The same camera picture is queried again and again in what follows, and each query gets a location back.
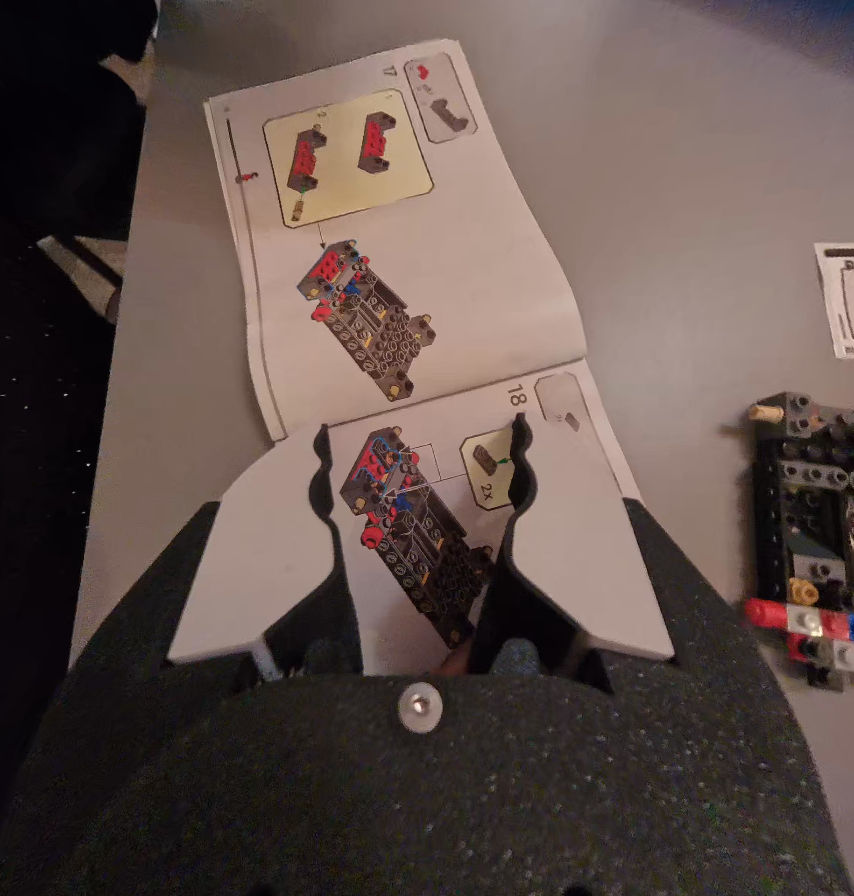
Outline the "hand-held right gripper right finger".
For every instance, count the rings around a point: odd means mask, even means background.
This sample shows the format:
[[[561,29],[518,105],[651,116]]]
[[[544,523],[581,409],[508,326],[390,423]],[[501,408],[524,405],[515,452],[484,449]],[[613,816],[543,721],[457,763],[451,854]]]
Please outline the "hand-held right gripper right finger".
[[[626,501],[590,427],[522,412],[512,424],[512,515],[469,669],[531,644],[540,671],[576,676],[603,651],[667,663],[676,650]]]

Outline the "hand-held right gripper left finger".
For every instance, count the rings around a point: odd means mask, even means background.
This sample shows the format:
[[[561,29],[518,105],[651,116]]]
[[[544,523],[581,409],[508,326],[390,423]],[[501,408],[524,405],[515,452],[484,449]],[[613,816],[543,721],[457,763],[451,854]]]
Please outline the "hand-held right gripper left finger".
[[[360,675],[359,623],[332,520],[328,427],[307,424],[219,502],[167,658],[249,655],[260,676]]]

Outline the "dark lego car chassis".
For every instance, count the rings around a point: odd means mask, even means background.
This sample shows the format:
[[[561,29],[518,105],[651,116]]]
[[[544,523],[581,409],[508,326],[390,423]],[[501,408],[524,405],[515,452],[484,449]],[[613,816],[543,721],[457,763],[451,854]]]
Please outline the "dark lego car chassis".
[[[811,688],[854,679],[854,409],[781,392],[748,409],[757,630],[777,633]]]

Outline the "lego instruction booklet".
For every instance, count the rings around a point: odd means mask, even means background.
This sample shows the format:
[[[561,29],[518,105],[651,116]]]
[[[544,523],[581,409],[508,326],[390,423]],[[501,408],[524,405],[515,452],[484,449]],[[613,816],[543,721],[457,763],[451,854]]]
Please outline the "lego instruction booklet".
[[[274,447],[328,427],[365,671],[431,665],[479,622],[517,414],[590,427],[640,499],[576,297],[455,41],[212,97],[205,116],[264,424]]]

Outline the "white sticker sheet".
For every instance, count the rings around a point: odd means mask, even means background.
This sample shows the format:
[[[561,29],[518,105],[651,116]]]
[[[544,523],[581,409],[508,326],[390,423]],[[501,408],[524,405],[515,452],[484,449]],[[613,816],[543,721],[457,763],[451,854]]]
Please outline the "white sticker sheet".
[[[835,356],[854,359],[854,242],[816,243],[814,250]]]

